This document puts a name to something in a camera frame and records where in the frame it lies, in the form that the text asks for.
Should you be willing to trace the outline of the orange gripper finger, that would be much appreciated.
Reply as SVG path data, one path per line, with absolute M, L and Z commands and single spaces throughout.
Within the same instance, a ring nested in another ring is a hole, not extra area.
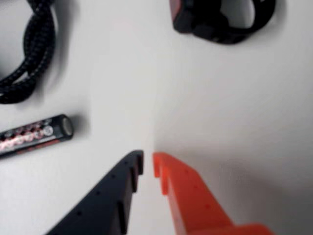
M 154 175 L 169 200 L 178 235 L 270 235 L 261 224 L 235 225 L 191 166 L 164 152 L 153 153 Z

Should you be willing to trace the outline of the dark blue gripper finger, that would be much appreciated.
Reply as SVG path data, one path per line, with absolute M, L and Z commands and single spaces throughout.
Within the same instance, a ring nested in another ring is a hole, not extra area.
M 142 150 L 128 153 L 48 234 L 125 235 L 143 163 Z

